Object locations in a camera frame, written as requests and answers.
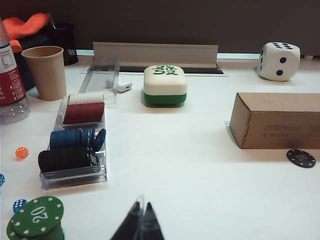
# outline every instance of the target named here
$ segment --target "plastic water bottle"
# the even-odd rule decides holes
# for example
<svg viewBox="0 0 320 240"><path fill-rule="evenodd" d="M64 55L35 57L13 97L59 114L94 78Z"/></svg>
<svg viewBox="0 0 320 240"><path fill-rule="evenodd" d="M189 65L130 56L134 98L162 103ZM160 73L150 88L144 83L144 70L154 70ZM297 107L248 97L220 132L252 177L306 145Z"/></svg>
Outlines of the plastic water bottle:
<svg viewBox="0 0 320 240"><path fill-rule="evenodd" d="M26 91L0 18L0 124L16 123L29 113Z"/></svg>

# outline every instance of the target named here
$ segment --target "stack of poker chips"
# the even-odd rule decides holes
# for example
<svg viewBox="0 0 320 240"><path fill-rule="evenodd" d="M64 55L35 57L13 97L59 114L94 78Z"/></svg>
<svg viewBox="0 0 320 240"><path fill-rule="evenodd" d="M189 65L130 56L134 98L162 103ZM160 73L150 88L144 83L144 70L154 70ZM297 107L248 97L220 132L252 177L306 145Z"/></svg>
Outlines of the stack of poker chips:
<svg viewBox="0 0 320 240"><path fill-rule="evenodd" d="M97 154L89 147L68 147L42 151L38 155L42 173L92 167L89 172L100 170Z"/></svg>
<svg viewBox="0 0 320 240"><path fill-rule="evenodd" d="M6 227L6 234L10 240L64 240L63 215L64 206L58 198L38 197L14 214Z"/></svg>
<svg viewBox="0 0 320 240"><path fill-rule="evenodd" d="M50 134L50 149L72 148L72 147L91 147L94 151L99 151L102 144L97 144L99 141L99 134L95 137L95 128L82 129L66 129L61 131L53 131Z"/></svg>
<svg viewBox="0 0 320 240"><path fill-rule="evenodd" d="M104 95L101 92L70 94L63 124L100 122L104 109Z"/></svg>
<svg viewBox="0 0 320 240"><path fill-rule="evenodd" d="M90 172L98 172L100 161L96 152L104 144L106 130L101 129L96 137L95 132L95 128L53 131L50 135L50 150L42 151L38 155L41 172L87 167L90 167Z"/></svg>

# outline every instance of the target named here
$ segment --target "black cup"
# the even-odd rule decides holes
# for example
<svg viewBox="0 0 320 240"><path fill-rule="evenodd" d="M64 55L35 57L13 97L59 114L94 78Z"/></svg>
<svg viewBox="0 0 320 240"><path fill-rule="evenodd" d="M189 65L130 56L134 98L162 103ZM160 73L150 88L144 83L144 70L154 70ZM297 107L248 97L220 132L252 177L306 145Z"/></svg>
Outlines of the black cup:
<svg viewBox="0 0 320 240"><path fill-rule="evenodd" d="M55 29L46 26L44 32L49 36L54 46L63 48L64 65L71 65L78 62L74 26L70 23L56 23Z"/></svg>

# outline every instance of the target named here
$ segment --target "gray wall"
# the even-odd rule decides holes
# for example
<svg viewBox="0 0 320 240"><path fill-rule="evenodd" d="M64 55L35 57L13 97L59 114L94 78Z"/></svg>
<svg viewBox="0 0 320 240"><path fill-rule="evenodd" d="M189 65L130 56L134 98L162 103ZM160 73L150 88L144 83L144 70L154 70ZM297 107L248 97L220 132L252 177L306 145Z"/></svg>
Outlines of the gray wall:
<svg viewBox="0 0 320 240"><path fill-rule="evenodd" d="M220 53L259 53L267 42L320 55L319 0L6 0L0 16L51 12L74 24L77 49L92 42L219 45Z"/></svg>

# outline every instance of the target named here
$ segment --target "chip rack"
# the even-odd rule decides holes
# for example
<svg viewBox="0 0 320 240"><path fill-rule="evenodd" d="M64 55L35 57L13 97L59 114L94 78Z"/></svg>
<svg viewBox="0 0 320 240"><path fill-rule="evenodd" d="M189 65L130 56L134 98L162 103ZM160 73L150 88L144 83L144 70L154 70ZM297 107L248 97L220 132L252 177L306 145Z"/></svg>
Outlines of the chip rack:
<svg viewBox="0 0 320 240"><path fill-rule="evenodd" d="M64 97L61 101L61 105L56 117L56 122L54 125L54 131L60 131L65 129L81 129L81 128L95 128L95 129L105 129L105 113L99 122L86 122L78 124L62 124L64 114L67 108L68 98ZM101 183L107 181L107 151L106 151L106 140L104 141L101 149L96 151L96 155L99 158L100 165L81 167L53 172L40 172L40 179L42 183L42 188L45 190L66 188L78 185L86 185L93 183Z"/></svg>
<svg viewBox="0 0 320 240"><path fill-rule="evenodd" d="M104 103L112 105L116 102L119 76L119 61L117 57L105 59L103 61L94 62L87 70L79 93L103 92ZM66 129L82 129L95 128L95 136L100 129L106 129L106 108L102 115L101 121L84 122L76 124L63 124L66 109L68 105L68 97L63 97L56 116L53 131ZM96 151L100 165L74 168L53 172L40 172L40 180L42 188L45 190L66 188L79 185L87 185L101 183L107 181L107 148L108 129L106 129L106 138L99 151Z"/></svg>

